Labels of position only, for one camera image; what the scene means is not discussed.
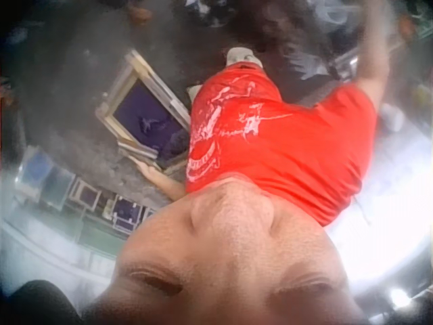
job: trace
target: person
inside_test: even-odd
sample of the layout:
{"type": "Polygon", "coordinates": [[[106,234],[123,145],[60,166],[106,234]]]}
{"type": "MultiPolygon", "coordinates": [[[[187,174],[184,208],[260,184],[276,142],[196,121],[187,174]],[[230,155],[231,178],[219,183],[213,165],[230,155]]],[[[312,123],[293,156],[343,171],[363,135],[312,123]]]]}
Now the person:
{"type": "Polygon", "coordinates": [[[243,48],[189,90],[186,188],[127,240],[94,324],[365,324],[323,226],[361,189],[388,77],[385,0],[364,0],[356,79],[313,110],[286,104],[243,48]]]}

